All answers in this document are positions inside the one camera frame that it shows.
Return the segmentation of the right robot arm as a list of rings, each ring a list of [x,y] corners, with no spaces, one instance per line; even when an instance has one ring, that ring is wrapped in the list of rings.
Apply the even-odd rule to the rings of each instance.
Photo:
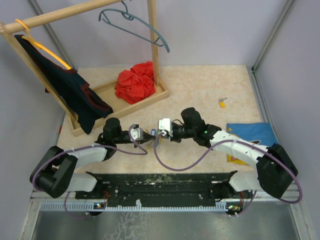
[[[242,191],[263,190],[281,199],[298,175],[286,150],[277,143],[265,146],[249,142],[216,125],[206,124],[194,107],[184,109],[181,117],[182,124],[167,120],[162,130],[172,142],[193,139],[202,147],[225,153],[253,167],[252,171],[233,173],[223,185],[223,192],[229,198],[235,198]]]

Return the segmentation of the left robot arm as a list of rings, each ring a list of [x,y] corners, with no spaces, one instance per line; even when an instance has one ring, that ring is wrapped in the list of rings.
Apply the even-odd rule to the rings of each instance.
[[[155,136],[145,132],[138,124],[122,130],[120,120],[112,117],[106,120],[103,132],[91,145],[64,150],[58,146],[50,147],[30,175],[30,183],[37,191],[47,193],[56,199],[65,192],[87,192],[97,199],[103,195],[104,186],[92,173],[75,173],[75,169],[95,162],[109,160],[115,153],[126,154],[119,149],[122,144],[133,144],[147,155],[141,144],[155,140]]]

